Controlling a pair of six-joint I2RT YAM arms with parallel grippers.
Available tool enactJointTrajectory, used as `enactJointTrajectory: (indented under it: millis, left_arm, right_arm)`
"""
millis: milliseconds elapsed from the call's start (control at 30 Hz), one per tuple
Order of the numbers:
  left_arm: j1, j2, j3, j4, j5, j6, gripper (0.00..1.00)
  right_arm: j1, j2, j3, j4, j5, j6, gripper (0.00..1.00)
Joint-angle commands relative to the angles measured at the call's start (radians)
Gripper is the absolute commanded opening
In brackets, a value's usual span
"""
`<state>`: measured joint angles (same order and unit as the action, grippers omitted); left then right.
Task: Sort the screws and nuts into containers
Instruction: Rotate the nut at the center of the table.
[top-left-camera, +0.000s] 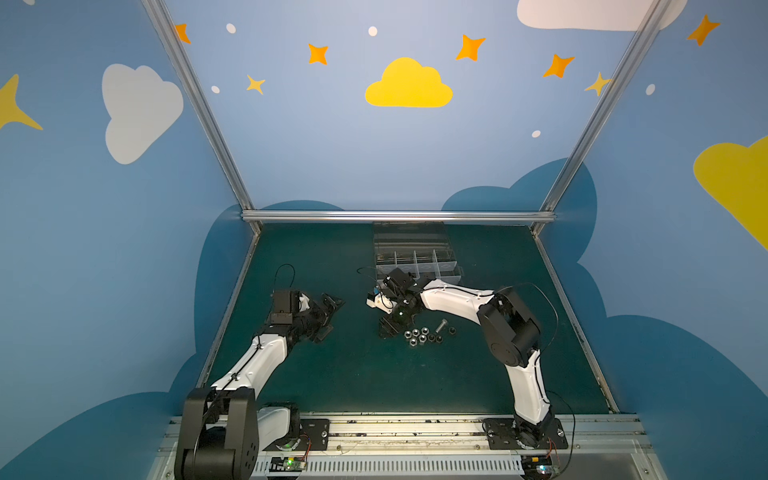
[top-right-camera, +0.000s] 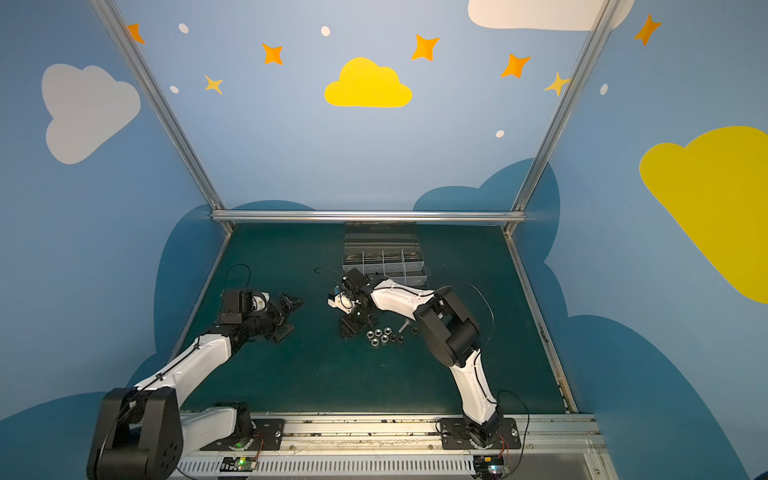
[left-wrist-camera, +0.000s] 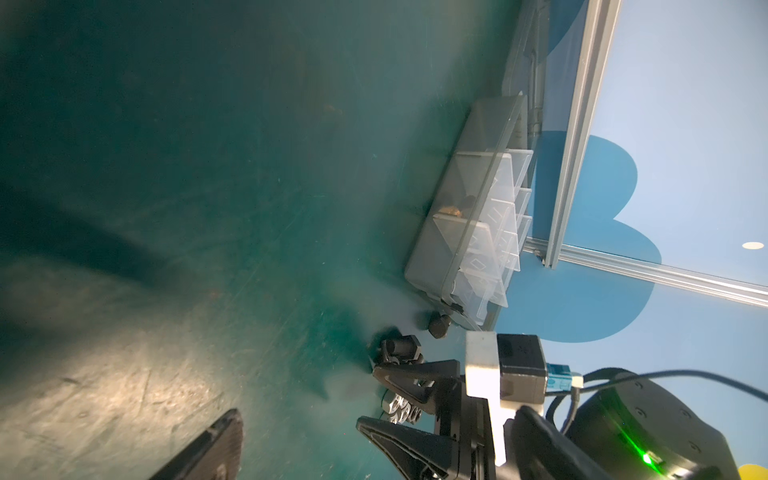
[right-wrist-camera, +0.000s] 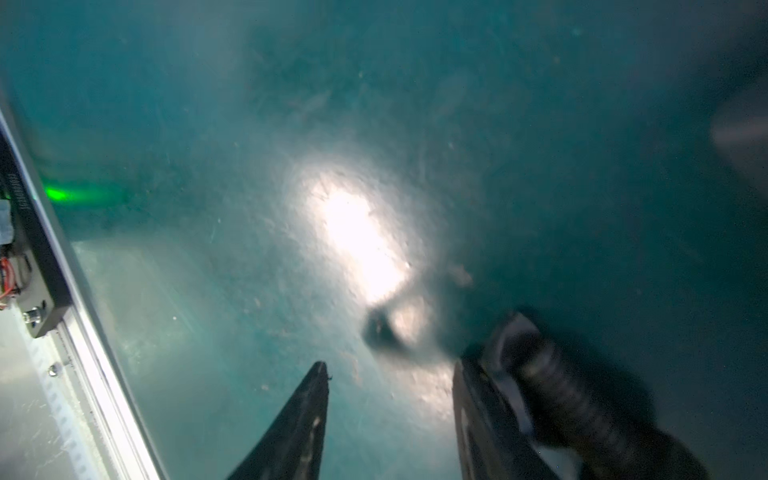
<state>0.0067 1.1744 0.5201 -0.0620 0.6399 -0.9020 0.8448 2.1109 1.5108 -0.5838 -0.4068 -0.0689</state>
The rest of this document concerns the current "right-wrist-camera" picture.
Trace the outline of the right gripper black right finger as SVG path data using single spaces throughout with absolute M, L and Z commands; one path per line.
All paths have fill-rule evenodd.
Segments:
M 464 480 L 556 477 L 521 433 L 514 412 L 476 361 L 460 358 L 456 362 L 452 397 Z

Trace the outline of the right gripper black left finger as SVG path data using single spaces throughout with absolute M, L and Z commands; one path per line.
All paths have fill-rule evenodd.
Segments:
M 231 479 L 320 477 L 330 377 L 315 362 L 256 446 L 229 474 Z

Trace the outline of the black bolt with head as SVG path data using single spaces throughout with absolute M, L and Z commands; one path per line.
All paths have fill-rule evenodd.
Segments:
M 476 361 L 514 412 L 536 453 L 573 452 L 581 479 L 705 479 L 701 462 L 677 439 L 615 407 L 550 337 L 520 312 L 506 316 Z

